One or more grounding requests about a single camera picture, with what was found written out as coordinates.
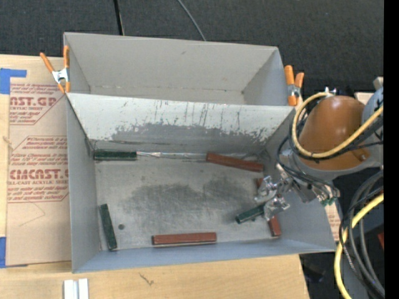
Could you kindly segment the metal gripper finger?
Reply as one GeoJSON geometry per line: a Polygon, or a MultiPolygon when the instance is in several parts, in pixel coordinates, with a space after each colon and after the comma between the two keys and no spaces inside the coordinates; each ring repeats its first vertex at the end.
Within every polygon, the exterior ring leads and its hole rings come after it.
{"type": "Polygon", "coordinates": [[[264,218],[269,221],[276,214],[286,211],[288,208],[290,208],[290,204],[284,197],[273,197],[264,205],[264,218]]]}
{"type": "Polygon", "coordinates": [[[282,186],[282,180],[274,181],[271,176],[256,180],[257,193],[254,197],[256,202],[267,202],[275,197],[282,186]]]}

